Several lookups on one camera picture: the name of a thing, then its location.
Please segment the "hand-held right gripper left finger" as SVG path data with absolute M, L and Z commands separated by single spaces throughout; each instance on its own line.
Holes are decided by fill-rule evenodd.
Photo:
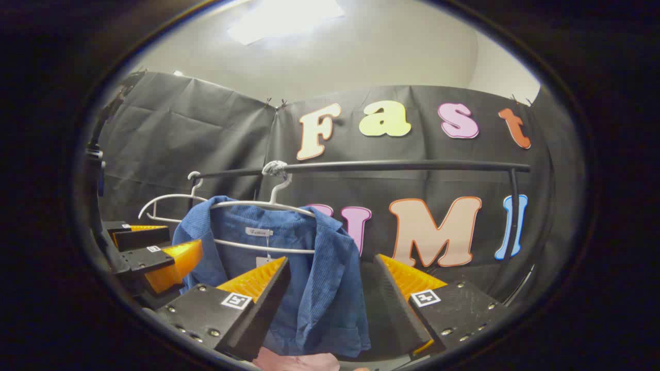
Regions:
M 281 257 L 218 287 L 197 284 L 156 314 L 198 345 L 252 361 L 290 279 L 288 258 Z

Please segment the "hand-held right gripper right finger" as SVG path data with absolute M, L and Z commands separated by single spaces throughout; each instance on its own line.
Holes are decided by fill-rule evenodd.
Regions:
M 509 314 L 506 305 L 466 280 L 447 283 L 382 254 L 373 263 L 393 327 L 389 339 L 411 358 L 478 340 Z

